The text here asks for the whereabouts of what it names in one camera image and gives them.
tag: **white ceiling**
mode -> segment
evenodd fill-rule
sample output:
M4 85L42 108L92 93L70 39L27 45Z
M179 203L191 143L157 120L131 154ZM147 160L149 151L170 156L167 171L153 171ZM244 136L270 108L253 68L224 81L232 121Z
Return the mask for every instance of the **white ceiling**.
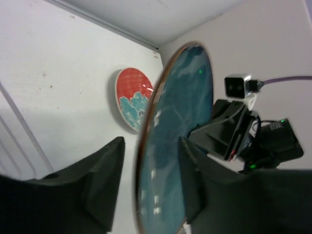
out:
M63 1L157 47L214 19L243 0Z

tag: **cable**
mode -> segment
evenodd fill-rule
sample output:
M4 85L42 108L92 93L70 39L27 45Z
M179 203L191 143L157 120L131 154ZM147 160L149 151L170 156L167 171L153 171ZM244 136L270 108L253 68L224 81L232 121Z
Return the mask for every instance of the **cable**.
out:
M253 131L256 133L256 131L258 130L258 128L261 128L262 123L274 123L274 122L276 122L276 121L277 121L277 120L262 120L262 121L260 121L260 123L259 123L259 121L257 121L256 123L253 124L252 129L253 129Z
M278 82L284 81L291 81L291 80L312 80L312 76L295 76L295 77L281 77L281 78L273 78L263 81L264 85L273 84Z
M257 130L255 131L255 135L254 135L255 141L258 140L260 137L261 122L262 122L259 116L257 116L256 120L258 120L258 121L255 123L255 125L257 124L258 126L257 126Z

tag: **blue ceramic plate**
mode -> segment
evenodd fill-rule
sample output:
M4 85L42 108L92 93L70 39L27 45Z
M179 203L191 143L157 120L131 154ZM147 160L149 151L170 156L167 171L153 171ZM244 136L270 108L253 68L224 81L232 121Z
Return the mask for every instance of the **blue ceramic plate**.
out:
M138 145L135 202L141 234L175 234L185 221L178 137L208 122L213 75L204 47L191 42L171 58L151 96Z

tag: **black mount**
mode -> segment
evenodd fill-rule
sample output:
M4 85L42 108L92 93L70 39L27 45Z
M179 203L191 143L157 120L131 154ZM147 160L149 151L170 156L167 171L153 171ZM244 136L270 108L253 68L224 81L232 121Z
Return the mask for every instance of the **black mount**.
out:
M253 125L257 125L255 135L250 133ZM245 163L242 173L276 168L303 156L288 119L261 126L258 113L240 101L217 100L212 120L193 129L188 137L207 154L225 161L239 158Z
M178 155L192 234L312 233L311 170L238 174L183 137Z
M41 180L0 176L0 233L105 234L112 230L125 153L117 137Z

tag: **red decorative plate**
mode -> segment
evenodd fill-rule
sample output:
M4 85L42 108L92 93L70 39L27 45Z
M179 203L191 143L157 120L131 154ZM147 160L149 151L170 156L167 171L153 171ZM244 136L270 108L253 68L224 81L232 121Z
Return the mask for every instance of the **red decorative plate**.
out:
M152 91L153 87L146 75L136 68L126 68L117 76L117 106L126 123L138 132Z

